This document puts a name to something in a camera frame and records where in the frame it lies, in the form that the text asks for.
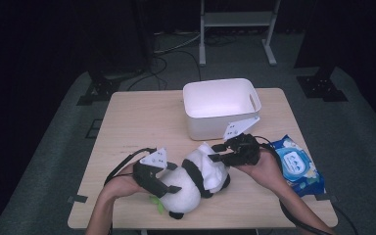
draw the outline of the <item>wooden table top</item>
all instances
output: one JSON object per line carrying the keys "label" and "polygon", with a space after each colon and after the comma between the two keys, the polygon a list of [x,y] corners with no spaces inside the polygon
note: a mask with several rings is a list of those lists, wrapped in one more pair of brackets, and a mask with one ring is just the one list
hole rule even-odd
{"label": "wooden table top", "polygon": [[[260,121],[253,135],[270,141],[288,134],[310,155],[285,94],[278,88],[258,88]],[[181,90],[117,92],[112,96],[77,195],[69,227],[86,228],[107,175],[128,155],[142,148],[166,147],[168,161],[181,165],[203,141],[190,139]],[[210,145],[223,140],[206,141]],[[123,229],[221,229],[295,227],[280,210],[277,197],[245,173],[231,167],[230,185],[180,220],[159,214],[148,194],[120,198],[115,203],[114,228]],[[338,218],[330,201],[304,201],[329,226]]]}

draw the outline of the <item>white metal stand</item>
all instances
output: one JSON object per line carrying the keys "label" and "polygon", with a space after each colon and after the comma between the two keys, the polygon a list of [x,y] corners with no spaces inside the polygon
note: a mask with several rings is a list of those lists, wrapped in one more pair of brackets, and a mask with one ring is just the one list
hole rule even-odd
{"label": "white metal stand", "polygon": [[277,62],[271,51],[270,41],[276,24],[280,1],[276,0],[274,9],[271,12],[206,13],[205,0],[201,0],[200,66],[206,65],[205,28],[212,26],[268,26],[267,37],[261,43],[268,62],[271,66],[276,66]]}

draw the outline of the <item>white plastic bin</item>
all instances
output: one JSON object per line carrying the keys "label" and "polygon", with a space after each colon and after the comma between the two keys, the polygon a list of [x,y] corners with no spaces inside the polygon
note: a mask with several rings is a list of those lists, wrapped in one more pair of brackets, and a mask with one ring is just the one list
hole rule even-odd
{"label": "white plastic bin", "polygon": [[188,83],[183,99],[193,140],[220,139],[229,122],[258,117],[261,108],[256,89],[245,78]]}

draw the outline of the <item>gray carpet floor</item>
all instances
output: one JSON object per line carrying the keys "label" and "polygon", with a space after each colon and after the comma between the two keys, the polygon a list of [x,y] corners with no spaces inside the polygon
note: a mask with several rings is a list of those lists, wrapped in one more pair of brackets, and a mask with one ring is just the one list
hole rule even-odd
{"label": "gray carpet floor", "polygon": [[[178,45],[192,35],[160,35],[156,48]],[[188,83],[231,77],[245,77],[254,87],[284,90],[326,190],[353,222],[359,234],[376,234],[376,114],[359,93],[355,82],[336,68],[331,76],[348,102],[308,99],[296,80],[314,74],[317,68],[294,69],[303,34],[274,34],[272,50],[278,62],[271,67],[261,47],[263,35],[217,38],[231,43],[207,47],[207,65],[198,68],[198,43],[154,59],[152,72],[158,77],[138,81],[147,73],[121,83],[119,90],[180,90]],[[0,234],[83,234],[67,221],[90,157],[94,138],[86,138],[93,120],[103,118],[108,101],[78,106],[91,84],[87,72],[78,77],[66,94],[43,136],[10,203],[0,217]],[[337,212],[339,234],[353,234],[349,222]],[[298,234],[295,229],[263,229],[258,234]],[[136,234],[115,230],[114,234]]]}

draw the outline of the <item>stuffed panda toy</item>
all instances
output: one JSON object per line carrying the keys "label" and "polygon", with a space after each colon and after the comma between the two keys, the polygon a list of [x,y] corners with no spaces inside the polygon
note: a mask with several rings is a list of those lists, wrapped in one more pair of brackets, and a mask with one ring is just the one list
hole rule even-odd
{"label": "stuffed panda toy", "polygon": [[210,198],[230,183],[229,167],[222,162],[214,163],[209,155],[215,151],[203,143],[184,159],[182,166],[166,171],[160,178],[165,185],[180,187],[175,194],[167,193],[159,198],[169,216],[180,219],[200,204],[201,198]]}

